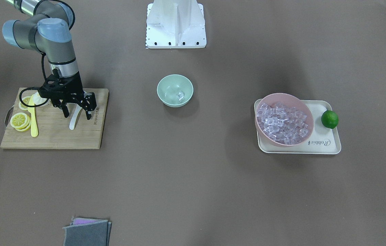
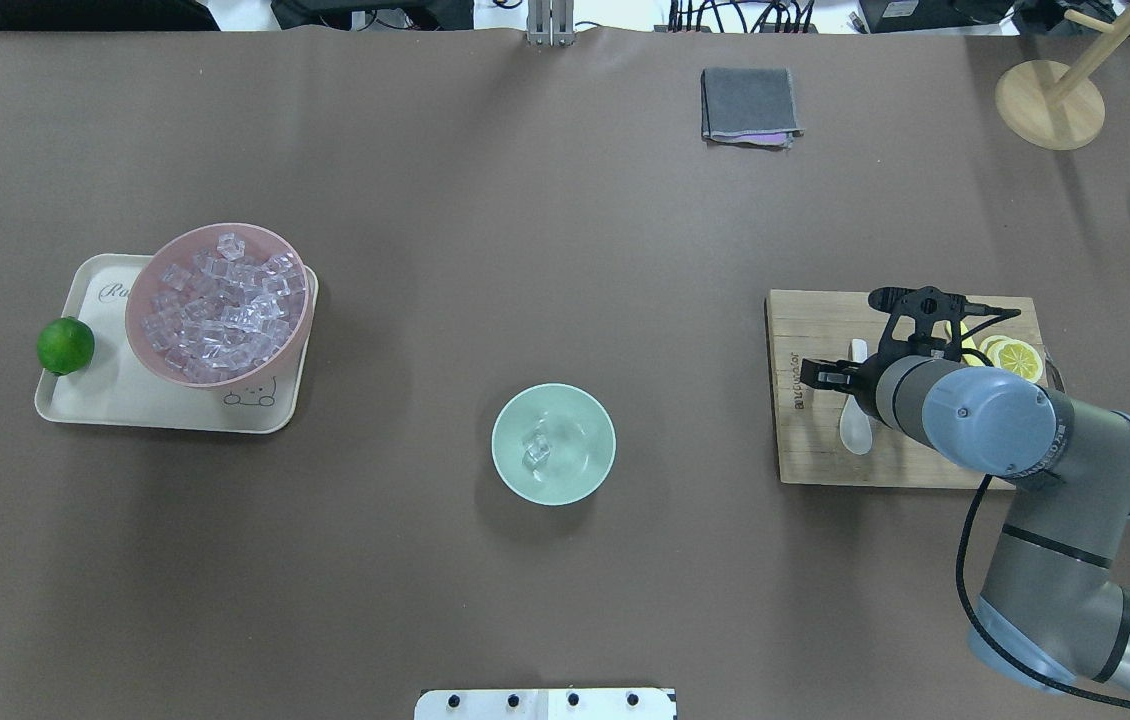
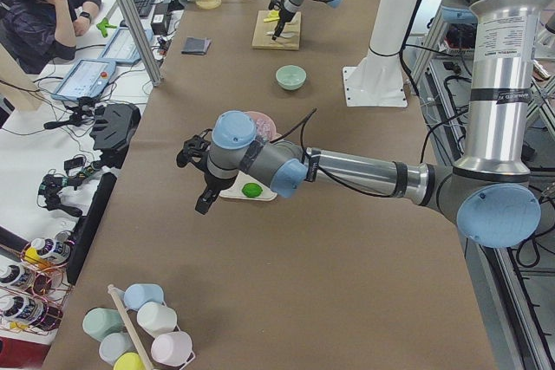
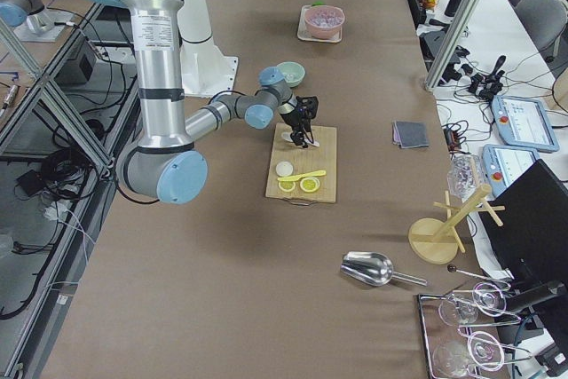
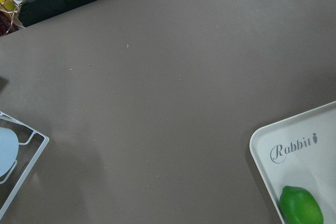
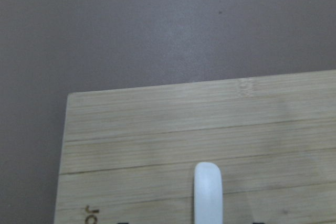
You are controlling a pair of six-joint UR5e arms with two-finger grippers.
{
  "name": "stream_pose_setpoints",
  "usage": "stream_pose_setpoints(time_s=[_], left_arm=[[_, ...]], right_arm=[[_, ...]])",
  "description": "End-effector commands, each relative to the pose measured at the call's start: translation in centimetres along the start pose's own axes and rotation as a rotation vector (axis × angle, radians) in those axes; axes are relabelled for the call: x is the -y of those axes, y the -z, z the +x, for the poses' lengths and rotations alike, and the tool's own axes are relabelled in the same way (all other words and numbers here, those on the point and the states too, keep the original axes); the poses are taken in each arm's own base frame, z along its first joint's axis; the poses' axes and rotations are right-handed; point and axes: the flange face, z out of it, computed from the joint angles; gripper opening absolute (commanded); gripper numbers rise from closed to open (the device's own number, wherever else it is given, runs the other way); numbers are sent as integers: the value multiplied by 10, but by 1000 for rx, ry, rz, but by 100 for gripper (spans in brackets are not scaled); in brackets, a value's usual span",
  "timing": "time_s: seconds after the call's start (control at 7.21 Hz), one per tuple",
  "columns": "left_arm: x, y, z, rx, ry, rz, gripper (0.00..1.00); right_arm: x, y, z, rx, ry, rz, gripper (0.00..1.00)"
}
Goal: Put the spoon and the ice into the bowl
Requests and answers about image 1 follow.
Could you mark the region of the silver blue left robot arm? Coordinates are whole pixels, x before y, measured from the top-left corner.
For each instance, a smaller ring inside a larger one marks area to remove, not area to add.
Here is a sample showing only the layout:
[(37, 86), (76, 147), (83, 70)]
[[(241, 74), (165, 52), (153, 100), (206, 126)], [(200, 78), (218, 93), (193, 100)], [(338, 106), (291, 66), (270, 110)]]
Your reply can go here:
[(69, 116), (67, 104), (77, 104), (90, 119), (97, 106), (96, 96), (83, 90), (70, 32), (75, 22), (72, 8), (60, 0), (9, 0), (8, 3), (29, 18), (5, 22), (2, 27), (5, 41), (45, 55), (52, 70), (37, 89), (40, 97), (50, 100), (65, 117)]

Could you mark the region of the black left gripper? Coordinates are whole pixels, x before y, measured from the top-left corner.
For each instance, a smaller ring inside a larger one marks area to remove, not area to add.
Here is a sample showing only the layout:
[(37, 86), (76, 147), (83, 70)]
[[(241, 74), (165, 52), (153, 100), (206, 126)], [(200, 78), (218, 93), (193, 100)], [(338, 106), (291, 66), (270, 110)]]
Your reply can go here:
[(93, 92), (85, 93), (83, 90), (80, 73), (70, 77), (60, 76), (60, 70), (54, 68), (44, 84), (38, 89), (42, 98), (50, 99), (52, 103), (61, 108), (65, 118), (70, 116), (67, 103), (78, 104), (85, 110), (87, 120), (92, 117), (92, 111), (96, 109), (96, 95)]

